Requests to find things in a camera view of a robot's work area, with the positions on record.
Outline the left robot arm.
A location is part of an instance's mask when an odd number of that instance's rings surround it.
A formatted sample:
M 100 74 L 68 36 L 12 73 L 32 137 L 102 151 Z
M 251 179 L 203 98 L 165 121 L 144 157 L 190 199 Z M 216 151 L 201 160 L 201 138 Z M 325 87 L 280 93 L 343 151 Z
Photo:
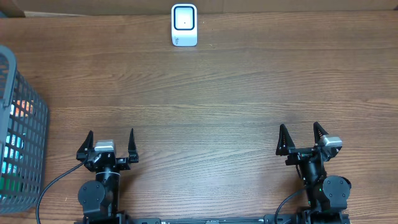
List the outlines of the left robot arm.
M 132 223 L 132 218 L 119 210 L 120 172 L 139 162 L 134 131 L 129 134 L 127 157 L 116 155 L 112 139 L 94 142 L 90 131 L 76 152 L 76 159 L 95 173 L 95 180 L 85 182 L 78 191 L 83 209 L 83 223 Z

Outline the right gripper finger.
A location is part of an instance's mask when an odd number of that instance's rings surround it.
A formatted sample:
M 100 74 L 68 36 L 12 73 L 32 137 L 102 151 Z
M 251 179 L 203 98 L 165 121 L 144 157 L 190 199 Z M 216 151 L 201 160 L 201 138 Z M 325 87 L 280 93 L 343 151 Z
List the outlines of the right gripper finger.
M 313 133 L 316 144 L 320 144 L 324 141 L 325 136 L 328 136 L 328 133 L 323 129 L 319 122 L 314 122 Z
M 290 137 L 288 129 L 285 124 L 281 124 L 279 127 L 279 140 L 275 150 L 277 156 L 287 156 L 292 150 L 295 149 L 295 144 Z

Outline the teal wet wipes pack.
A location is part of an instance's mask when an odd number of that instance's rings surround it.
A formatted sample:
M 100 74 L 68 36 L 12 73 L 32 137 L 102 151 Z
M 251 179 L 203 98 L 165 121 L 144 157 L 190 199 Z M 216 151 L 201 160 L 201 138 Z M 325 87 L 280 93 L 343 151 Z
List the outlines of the teal wet wipes pack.
M 5 146 L 3 150 L 3 158 L 5 159 L 13 159 L 16 162 L 22 160 L 23 155 L 21 151 L 24 148 L 24 140 L 16 135 L 7 136 L 6 142 L 10 143 L 11 146 L 15 146 L 16 149 Z M 13 174 L 16 175 L 18 173 L 18 166 L 16 164 L 8 163 L 6 161 L 2 162 L 2 173 L 3 174 Z

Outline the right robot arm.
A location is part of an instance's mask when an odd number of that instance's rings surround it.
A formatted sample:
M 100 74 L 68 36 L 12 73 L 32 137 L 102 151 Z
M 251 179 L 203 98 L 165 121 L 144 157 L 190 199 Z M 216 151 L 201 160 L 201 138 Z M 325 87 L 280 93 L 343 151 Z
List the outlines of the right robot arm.
M 286 156 L 285 164 L 294 166 L 303 188 L 285 198 L 277 207 L 273 222 L 284 223 L 349 223 L 347 200 L 352 188 L 351 182 L 342 176 L 328 175 L 325 163 L 341 151 L 343 141 L 331 135 L 315 122 L 313 124 L 315 144 L 312 147 L 297 148 L 284 124 L 279 128 L 279 140 L 275 150 L 277 156 Z M 285 218 L 279 215 L 282 207 L 301 193 L 307 194 L 308 206 L 300 207 L 295 214 Z

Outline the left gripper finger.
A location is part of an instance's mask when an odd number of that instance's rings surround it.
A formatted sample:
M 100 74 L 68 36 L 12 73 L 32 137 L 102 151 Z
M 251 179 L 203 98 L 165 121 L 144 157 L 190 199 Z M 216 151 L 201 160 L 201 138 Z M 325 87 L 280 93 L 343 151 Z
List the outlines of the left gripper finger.
M 138 158 L 137 147 L 134 139 L 134 129 L 132 128 L 130 131 L 129 136 L 129 143 L 128 143 L 128 154 L 129 158 Z
M 93 131 L 90 130 L 83 144 L 80 146 L 78 152 L 88 151 L 93 147 Z

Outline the orange tissue pack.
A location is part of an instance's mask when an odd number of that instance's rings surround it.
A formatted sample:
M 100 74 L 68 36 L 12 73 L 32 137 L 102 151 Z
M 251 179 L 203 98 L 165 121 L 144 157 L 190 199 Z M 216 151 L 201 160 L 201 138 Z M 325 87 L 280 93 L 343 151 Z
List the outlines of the orange tissue pack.
M 12 102 L 10 115 L 19 118 L 28 118 L 31 114 L 35 114 L 33 101 L 14 100 Z

